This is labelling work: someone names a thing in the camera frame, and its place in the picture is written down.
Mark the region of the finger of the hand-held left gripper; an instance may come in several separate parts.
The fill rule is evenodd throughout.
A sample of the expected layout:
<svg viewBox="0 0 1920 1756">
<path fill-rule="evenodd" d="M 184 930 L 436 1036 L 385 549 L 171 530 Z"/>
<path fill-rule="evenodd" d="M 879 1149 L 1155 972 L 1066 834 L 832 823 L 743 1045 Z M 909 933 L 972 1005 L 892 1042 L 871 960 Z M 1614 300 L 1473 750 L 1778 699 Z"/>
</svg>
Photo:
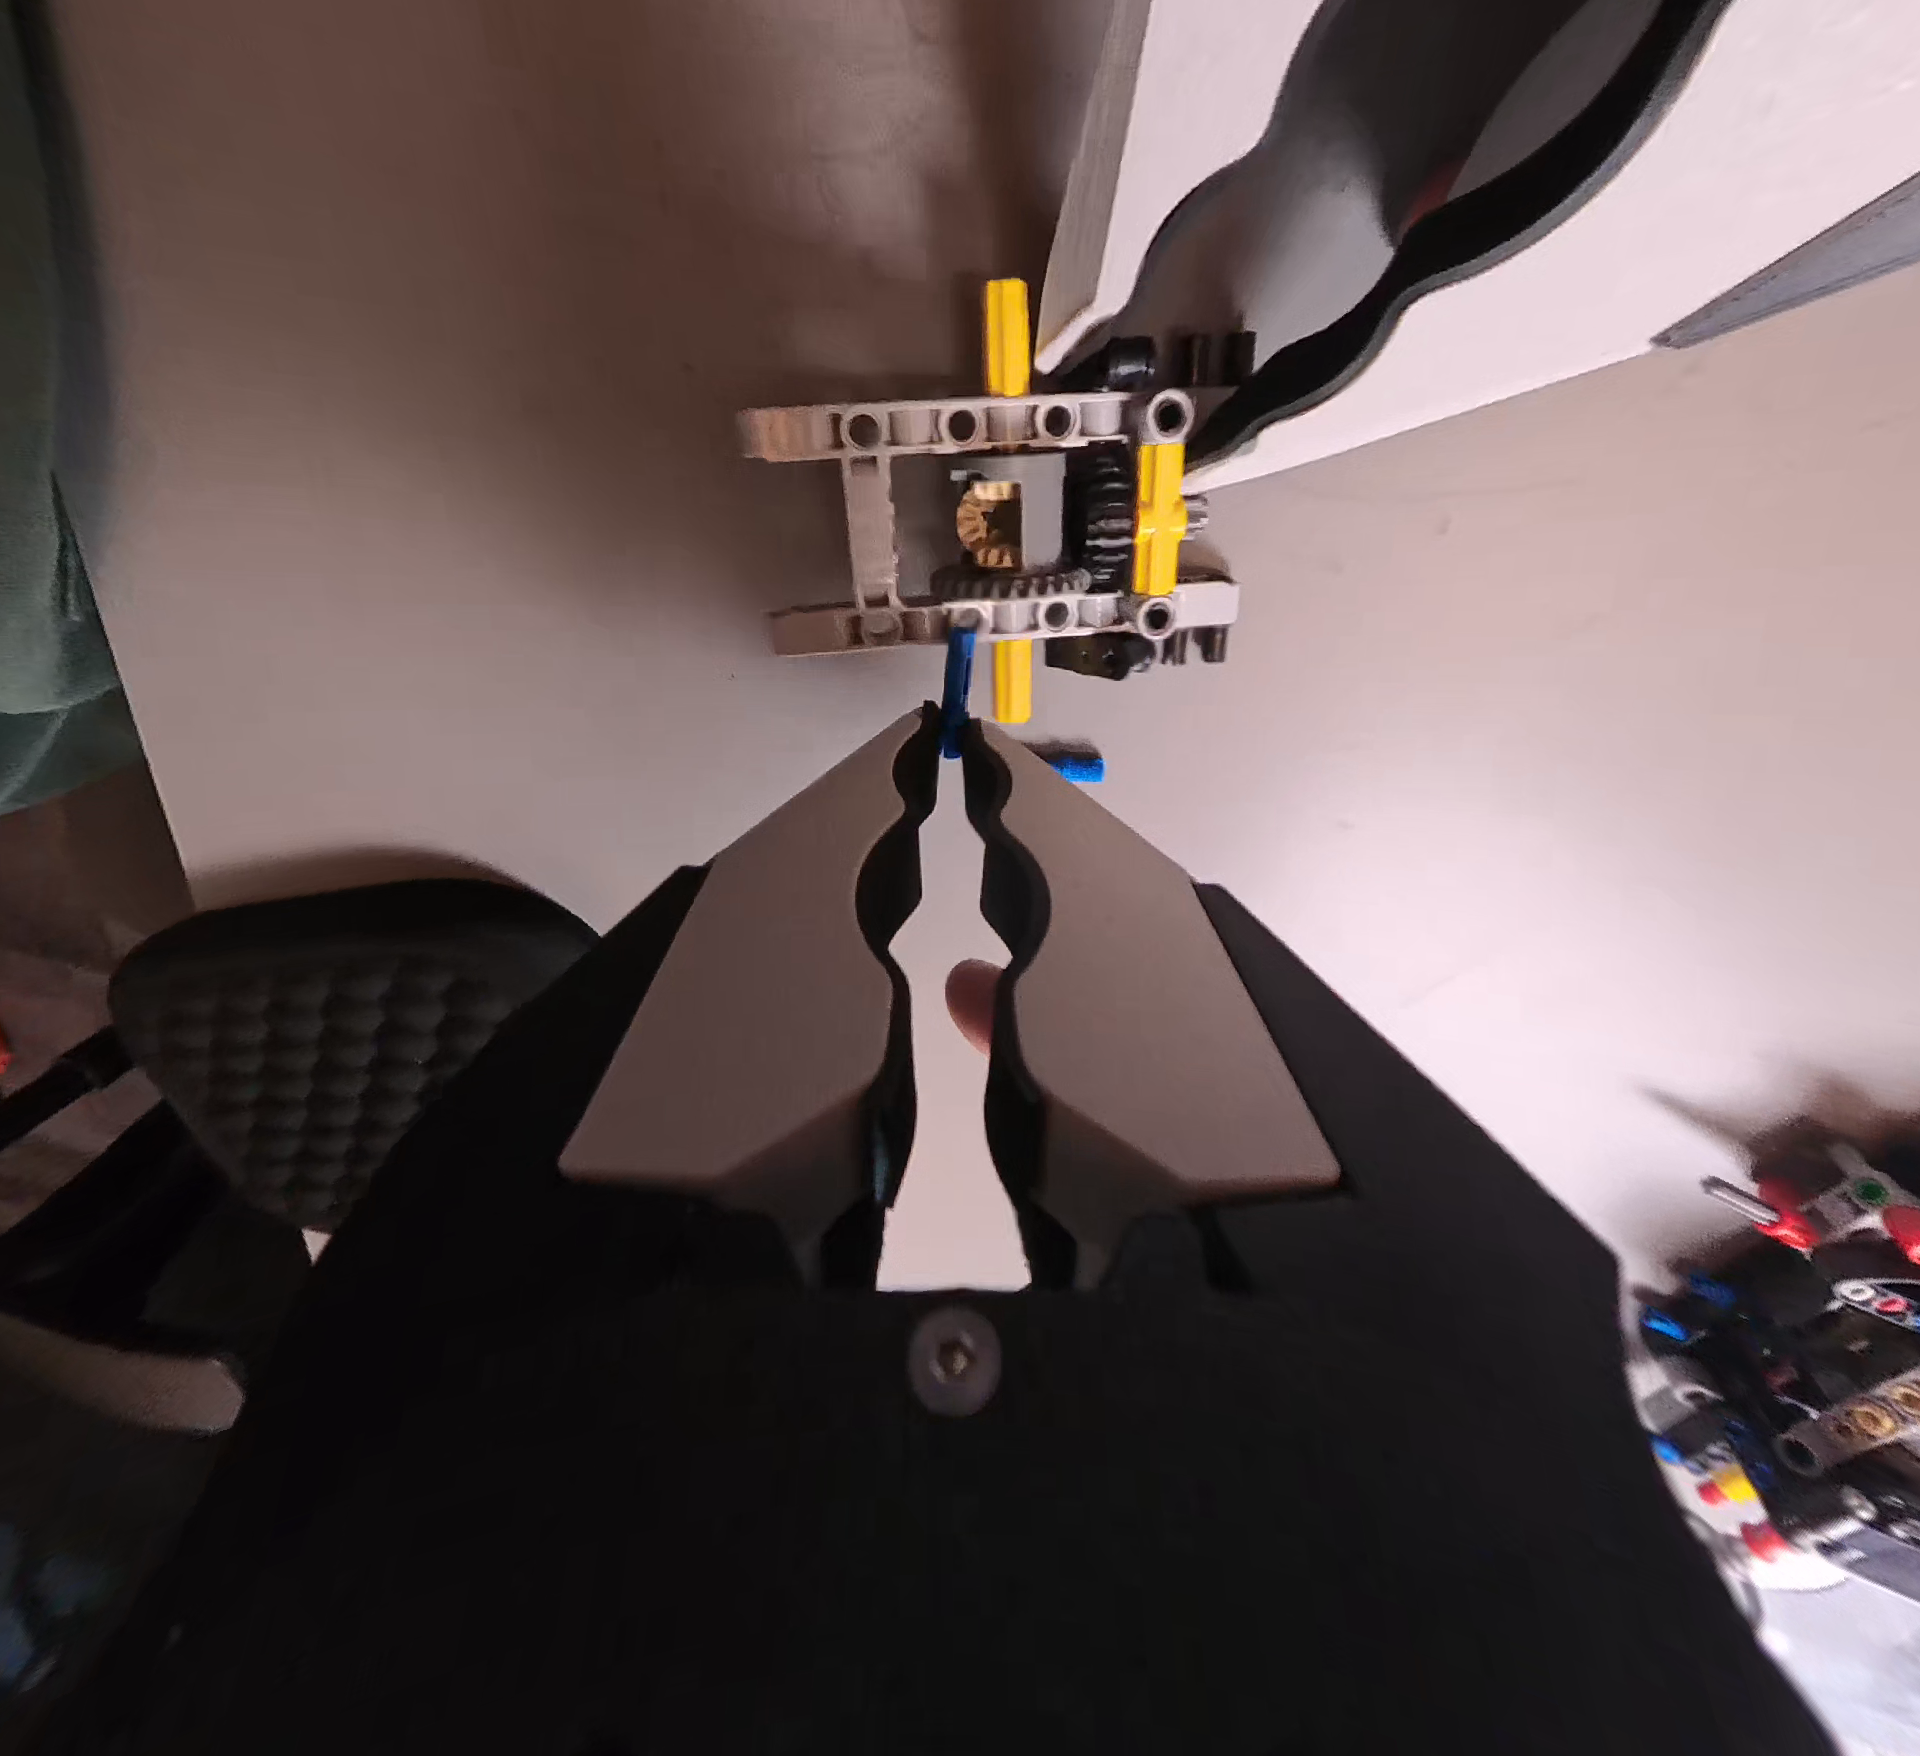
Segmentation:
<svg viewBox="0 0 1920 1756">
<path fill-rule="evenodd" d="M 1540 152 L 1660 0 L 1115 0 L 1038 358 L 1251 328 L 1274 351 L 1419 222 Z"/>
<path fill-rule="evenodd" d="M 1525 160 L 1196 432 L 1188 492 L 1642 356 L 1917 171 L 1917 0 L 1658 0 Z"/>
</svg>

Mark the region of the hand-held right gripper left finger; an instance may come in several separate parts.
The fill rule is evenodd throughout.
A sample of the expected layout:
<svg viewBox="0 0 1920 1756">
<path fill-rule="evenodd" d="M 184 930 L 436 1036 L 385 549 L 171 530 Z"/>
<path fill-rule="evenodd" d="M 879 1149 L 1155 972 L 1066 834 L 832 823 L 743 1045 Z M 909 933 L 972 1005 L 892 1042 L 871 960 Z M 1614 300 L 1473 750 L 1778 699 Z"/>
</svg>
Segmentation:
<svg viewBox="0 0 1920 1756">
<path fill-rule="evenodd" d="M 909 711 L 709 863 L 564 1179 L 765 1215 L 792 1248 L 886 1207 L 889 1133 L 914 1125 L 892 942 L 938 784 L 940 715 Z"/>
</svg>

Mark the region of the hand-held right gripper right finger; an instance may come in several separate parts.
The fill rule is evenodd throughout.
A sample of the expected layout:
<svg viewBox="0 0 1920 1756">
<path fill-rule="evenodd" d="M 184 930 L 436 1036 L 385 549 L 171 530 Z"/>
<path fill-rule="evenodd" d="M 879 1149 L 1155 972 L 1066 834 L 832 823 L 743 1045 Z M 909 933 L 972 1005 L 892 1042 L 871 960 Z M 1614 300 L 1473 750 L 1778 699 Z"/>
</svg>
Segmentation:
<svg viewBox="0 0 1920 1756">
<path fill-rule="evenodd" d="M 1026 1253 L 1321 1197 L 1339 1163 L 1194 878 L 1016 735 L 962 739 L 992 988 L 985 1128 Z"/>
</svg>

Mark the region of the grey lego frame assembly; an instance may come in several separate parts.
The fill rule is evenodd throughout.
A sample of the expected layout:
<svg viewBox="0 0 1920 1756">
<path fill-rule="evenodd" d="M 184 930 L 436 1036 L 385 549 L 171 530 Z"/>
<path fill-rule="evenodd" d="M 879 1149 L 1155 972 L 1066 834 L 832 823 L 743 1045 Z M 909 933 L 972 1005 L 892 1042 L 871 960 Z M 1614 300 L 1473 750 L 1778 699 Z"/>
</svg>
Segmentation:
<svg viewBox="0 0 1920 1756">
<path fill-rule="evenodd" d="M 776 653 L 943 647 L 972 621 L 989 673 L 996 638 L 1032 638 L 1037 671 L 1110 684 L 1226 657 L 1238 586 L 1200 550 L 1208 501 L 1186 494 L 1188 442 L 1251 376 L 1257 335 L 1181 336 L 1173 378 L 1150 336 L 1119 336 L 1058 380 L 1031 356 L 1026 399 L 738 416 L 748 457 L 835 465 L 843 498 L 850 596 L 774 613 Z"/>
</svg>

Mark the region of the lego car chassis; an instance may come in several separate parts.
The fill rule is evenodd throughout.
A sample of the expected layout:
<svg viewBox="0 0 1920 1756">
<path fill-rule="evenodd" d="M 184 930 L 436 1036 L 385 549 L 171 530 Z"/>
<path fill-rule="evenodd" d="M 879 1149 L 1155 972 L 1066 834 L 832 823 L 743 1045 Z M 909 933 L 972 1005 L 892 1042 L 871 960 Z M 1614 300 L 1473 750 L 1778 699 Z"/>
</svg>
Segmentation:
<svg viewBox="0 0 1920 1756">
<path fill-rule="evenodd" d="M 1724 1232 L 1629 1315 L 1660 1471 L 1730 1583 L 1917 1611 L 1917 1128 L 1815 1128 L 1699 1187 Z"/>
</svg>

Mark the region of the person's green sweatshirt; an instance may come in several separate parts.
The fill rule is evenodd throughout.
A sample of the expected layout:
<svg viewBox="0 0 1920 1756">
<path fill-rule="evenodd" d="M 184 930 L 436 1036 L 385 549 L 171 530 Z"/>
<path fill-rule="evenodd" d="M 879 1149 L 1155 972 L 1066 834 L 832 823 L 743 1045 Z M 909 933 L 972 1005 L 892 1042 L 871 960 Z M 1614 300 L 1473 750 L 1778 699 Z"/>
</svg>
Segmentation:
<svg viewBox="0 0 1920 1756">
<path fill-rule="evenodd" d="M 3 0 L 3 810 L 140 759 L 71 489 L 105 432 L 100 256 L 49 0 Z"/>
</svg>

